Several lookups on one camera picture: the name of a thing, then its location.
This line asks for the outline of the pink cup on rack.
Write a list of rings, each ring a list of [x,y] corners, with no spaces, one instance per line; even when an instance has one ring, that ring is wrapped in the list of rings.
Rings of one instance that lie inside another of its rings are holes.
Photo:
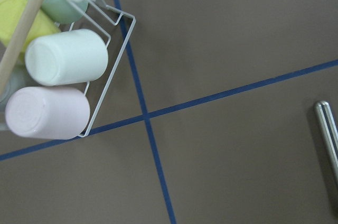
[[[16,135],[40,139],[72,139],[90,116],[87,97],[71,87],[25,87],[5,108],[5,121]]]

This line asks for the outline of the white cup on rack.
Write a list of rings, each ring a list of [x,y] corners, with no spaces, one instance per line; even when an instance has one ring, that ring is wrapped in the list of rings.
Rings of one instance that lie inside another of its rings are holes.
[[[108,51],[94,31],[79,29],[41,36],[25,52],[29,75],[44,86],[94,81],[108,66]]]

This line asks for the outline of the steel muddler black tip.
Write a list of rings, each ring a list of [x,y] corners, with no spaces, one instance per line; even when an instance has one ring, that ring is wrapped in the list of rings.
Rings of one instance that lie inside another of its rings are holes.
[[[335,119],[331,106],[327,101],[316,102],[314,109],[330,159],[335,183],[337,184],[337,126]]]

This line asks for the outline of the yellow cup on rack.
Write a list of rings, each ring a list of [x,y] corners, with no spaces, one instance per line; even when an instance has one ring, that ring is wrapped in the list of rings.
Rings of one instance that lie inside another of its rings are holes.
[[[1,0],[1,42],[5,47],[8,47],[27,2],[28,0]],[[42,10],[39,10],[21,52],[24,53],[29,43],[34,39],[60,32],[54,21]]]

